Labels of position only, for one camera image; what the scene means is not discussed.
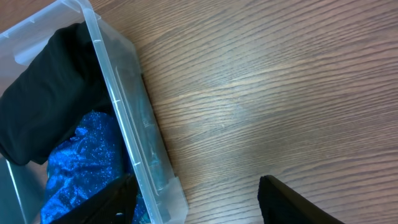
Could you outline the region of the black garment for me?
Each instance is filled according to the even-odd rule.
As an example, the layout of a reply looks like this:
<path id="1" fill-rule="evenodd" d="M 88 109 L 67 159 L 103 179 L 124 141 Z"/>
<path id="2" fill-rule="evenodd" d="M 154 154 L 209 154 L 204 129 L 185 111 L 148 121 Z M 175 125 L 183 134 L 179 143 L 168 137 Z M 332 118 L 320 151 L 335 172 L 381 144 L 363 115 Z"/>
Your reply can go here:
<path id="1" fill-rule="evenodd" d="M 1 154 L 18 166 L 43 164 L 92 110 L 112 105 L 87 24 L 75 23 L 57 30 L 2 94 Z"/>

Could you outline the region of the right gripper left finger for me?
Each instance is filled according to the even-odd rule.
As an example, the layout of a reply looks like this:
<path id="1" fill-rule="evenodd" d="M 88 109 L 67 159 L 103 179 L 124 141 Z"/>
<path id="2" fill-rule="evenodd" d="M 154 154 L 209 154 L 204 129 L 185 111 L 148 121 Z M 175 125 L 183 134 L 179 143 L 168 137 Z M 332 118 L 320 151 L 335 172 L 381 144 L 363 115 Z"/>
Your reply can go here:
<path id="1" fill-rule="evenodd" d="M 125 174 L 52 223 L 131 224 L 137 191 L 136 178 L 131 174 Z"/>

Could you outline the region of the blue sequin fabric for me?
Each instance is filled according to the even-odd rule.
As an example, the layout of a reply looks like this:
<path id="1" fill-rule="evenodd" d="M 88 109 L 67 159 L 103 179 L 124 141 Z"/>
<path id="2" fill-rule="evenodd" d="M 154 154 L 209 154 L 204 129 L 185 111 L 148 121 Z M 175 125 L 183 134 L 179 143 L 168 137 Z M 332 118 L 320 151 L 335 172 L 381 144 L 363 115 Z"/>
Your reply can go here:
<path id="1" fill-rule="evenodd" d="M 92 111 L 82 118 L 74 135 L 49 155 L 42 223 L 52 223 L 103 190 L 131 174 L 124 159 L 124 141 L 114 116 Z M 139 191 L 132 223 L 149 223 Z"/>

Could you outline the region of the blue denim jeans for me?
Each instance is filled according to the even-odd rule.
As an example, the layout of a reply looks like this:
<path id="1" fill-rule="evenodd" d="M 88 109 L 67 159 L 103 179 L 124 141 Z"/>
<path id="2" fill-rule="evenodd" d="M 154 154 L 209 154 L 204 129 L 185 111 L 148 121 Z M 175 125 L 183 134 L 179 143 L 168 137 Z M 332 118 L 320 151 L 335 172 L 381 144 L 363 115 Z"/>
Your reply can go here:
<path id="1" fill-rule="evenodd" d="M 141 97 L 137 103 L 137 107 L 139 108 L 143 125 L 144 149 L 149 170 L 154 182 L 154 187 L 156 191 L 160 192 L 168 184 L 163 163 L 164 143 L 148 97 Z"/>

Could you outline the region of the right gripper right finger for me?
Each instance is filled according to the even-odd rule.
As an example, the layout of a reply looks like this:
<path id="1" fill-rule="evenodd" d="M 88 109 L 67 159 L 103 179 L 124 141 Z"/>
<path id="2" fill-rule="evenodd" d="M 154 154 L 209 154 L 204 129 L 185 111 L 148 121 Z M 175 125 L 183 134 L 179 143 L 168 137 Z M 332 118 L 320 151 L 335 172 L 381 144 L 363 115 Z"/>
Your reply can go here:
<path id="1" fill-rule="evenodd" d="M 257 199 L 265 224 L 343 224 L 273 175 L 260 178 Z"/>

